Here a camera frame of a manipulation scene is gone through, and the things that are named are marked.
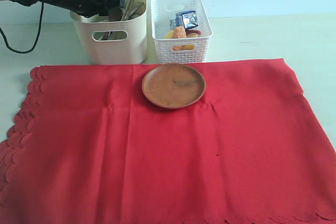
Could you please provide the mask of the dark wooden spoon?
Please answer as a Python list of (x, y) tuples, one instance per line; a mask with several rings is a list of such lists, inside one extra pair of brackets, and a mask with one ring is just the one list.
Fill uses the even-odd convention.
[[(119, 22), (122, 21), (124, 10), (121, 7), (116, 7), (109, 10), (108, 21)], [(106, 31), (103, 33), (101, 40), (122, 40), (126, 39), (126, 33), (123, 31)]]

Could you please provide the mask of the metal butter knife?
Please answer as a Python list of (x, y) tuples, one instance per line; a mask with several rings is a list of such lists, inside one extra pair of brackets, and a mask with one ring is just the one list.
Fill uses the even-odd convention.
[(122, 21), (129, 21), (132, 19), (135, 19), (143, 14), (144, 2), (137, 2), (136, 4), (133, 4), (130, 7), (130, 10), (126, 10), (126, 8), (123, 8), (124, 14), (122, 17)]

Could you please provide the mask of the yellow lemon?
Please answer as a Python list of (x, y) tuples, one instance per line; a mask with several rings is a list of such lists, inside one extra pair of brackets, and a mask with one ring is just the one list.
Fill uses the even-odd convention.
[(173, 33), (174, 33), (173, 30), (168, 31), (168, 32), (165, 34), (164, 39), (172, 39), (172, 38), (173, 38)]

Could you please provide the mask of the fried chicken nugget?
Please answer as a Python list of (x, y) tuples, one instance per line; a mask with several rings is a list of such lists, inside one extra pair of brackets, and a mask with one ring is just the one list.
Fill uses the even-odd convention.
[[(183, 26), (175, 27), (173, 30), (172, 38), (173, 39), (187, 38), (185, 28)], [(173, 46), (172, 50), (174, 51), (183, 50), (183, 45)]]

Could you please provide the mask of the blue white milk carton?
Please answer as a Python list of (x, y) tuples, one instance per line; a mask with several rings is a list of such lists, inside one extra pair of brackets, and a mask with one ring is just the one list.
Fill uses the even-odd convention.
[(197, 12), (195, 10), (185, 10), (176, 13), (175, 16), (170, 19), (170, 27), (171, 29), (175, 29), (178, 26), (182, 26), (187, 30), (198, 27)]

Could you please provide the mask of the red sausage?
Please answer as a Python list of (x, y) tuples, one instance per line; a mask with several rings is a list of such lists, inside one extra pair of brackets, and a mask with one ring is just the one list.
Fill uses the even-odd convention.
[(187, 35), (192, 34), (192, 33), (198, 34), (199, 36), (202, 34), (199, 30), (195, 30), (195, 29), (186, 30)]

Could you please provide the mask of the yellow cheese wedge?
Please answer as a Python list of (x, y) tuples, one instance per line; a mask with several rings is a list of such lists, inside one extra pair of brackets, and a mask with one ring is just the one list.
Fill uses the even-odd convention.
[(190, 51), (194, 49), (194, 45), (183, 45), (181, 50)]

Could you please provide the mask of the brown round plate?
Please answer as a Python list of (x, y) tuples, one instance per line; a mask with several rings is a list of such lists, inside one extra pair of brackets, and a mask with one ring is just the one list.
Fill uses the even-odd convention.
[(176, 110), (196, 103), (206, 91), (206, 81), (195, 68), (179, 63), (158, 65), (142, 79), (142, 93), (154, 105)]

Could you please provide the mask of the red scalloped tablecloth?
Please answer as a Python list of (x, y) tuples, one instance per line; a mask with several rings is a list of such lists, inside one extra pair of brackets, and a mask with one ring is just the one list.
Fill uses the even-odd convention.
[(282, 59), (194, 64), (164, 110), (149, 65), (41, 66), (1, 144), (1, 223), (335, 223), (335, 151)]

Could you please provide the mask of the cream plastic storage bin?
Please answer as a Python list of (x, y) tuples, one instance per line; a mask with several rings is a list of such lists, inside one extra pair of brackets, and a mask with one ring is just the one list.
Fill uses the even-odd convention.
[[(146, 59), (147, 2), (146, 0), (134, 0), (133, 4), (137, 2), (144, 2), (143, 14), (129, 21), (109, 22), (108, 15), (94, 15), (86, 18), (76, 13), (70, 14), (81, 45), (91, 64), (140, 64)], [(106, 31), (123, 31), (127, 37), (122, 40), (101, 40)]]

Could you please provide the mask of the white perforated plastic basket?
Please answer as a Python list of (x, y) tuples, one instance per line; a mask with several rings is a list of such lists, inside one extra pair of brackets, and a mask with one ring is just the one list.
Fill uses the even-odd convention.
[[(176, 16), (195, 11), (197, 27), (172, 38)], [(152, 37), (158, 63), (204, 62), (213, 35), (202, 0), (151, 0)]]

